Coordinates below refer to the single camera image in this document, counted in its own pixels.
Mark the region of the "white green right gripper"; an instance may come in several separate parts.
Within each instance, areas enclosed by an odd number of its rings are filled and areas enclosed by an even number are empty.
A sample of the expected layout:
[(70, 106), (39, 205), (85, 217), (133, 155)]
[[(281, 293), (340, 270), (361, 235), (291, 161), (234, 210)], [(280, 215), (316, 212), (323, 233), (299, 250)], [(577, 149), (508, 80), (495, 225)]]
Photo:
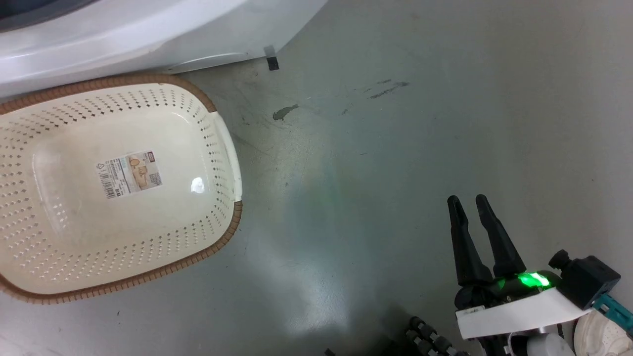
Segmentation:
[[(497, 278), (513, 277), (527, 270), (508, 232), (495, 215), (488, 198), (478, 194), (476, 206), (484, 229), (488, 233), (492, 249), (493, 273)], [(451, 223), (452, 248), (456, 266), (457, 283), (467, 285), (492, 282), (492, 274), (481, 261), (469, 233), (469, 220), (459, 198), (452, 195), (447, 200)], [(590, 311), (575, 306), (560, 293), (556, 284), (560, 277), (550, 271), (524, 273), (528, 281), (549, 284), (542, 291), (532, 286), (535, 295), (502, 303), (499, 306), (470, 307), (456, 311), (456, 321), (463, 339), (476, 339), (498, 334), (518, 333), (541, 327), (563, 324), (583, 317)]]

